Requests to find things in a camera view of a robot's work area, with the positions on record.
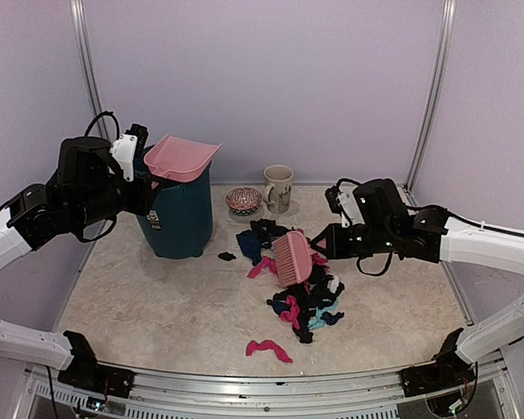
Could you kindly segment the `pink dustpan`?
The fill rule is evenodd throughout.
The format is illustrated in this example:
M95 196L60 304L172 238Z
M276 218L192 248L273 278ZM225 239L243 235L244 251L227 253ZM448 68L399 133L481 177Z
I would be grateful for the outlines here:
M188 183L204 172L221 147L168 134L145 154L143 161L153 176Z

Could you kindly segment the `pink hand brush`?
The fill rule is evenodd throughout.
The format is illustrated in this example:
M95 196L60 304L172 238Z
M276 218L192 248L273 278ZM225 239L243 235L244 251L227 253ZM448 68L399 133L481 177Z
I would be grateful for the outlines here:
M306 281L313 268L314 251L300 230L287 232L272 243L277 277L282 287Z

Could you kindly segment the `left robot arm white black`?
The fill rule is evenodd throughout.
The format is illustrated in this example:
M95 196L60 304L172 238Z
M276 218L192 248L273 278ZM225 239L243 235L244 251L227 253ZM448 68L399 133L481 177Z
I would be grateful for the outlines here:
M89 243L84 231L117 222L121 212L146 216L161 187L147 171L134 170L148 139L133 124L115 141L89 131L62 141L59 162L45 184L34 183L0 207L0 271L65 234ZM105 370L79 333L46 333L0 319L0 357L70 370L86 388L96 388Z

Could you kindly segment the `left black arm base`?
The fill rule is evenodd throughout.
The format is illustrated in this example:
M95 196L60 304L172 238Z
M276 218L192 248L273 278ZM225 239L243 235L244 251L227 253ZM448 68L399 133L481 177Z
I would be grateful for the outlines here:
M63 335L71 345L73 358L66 369L59 371L59 382L104 396L129 397L134 384L134 371L98 362L83 334L64 331Z

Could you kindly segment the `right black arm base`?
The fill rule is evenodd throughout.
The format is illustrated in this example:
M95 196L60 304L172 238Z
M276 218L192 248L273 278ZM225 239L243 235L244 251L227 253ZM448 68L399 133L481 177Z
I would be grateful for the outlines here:
M456 355L457 340L462 327L448 334L432 363L411 366L399 372L405 397L425 395L475 381L476 367Z

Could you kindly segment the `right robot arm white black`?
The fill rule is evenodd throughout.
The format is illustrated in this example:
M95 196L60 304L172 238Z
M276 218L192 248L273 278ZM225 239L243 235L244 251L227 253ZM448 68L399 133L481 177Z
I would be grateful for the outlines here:
M348 194L335 184L325 197L341 216L309 243L325 258L362 261L386 254L482 265L524 277L524 230L472 221L436 204L408 206L390 179L361 183ZM430 381L446 388L464 365L523 338L524 292L478 324L450 333L438 352L440 360L429 369Z

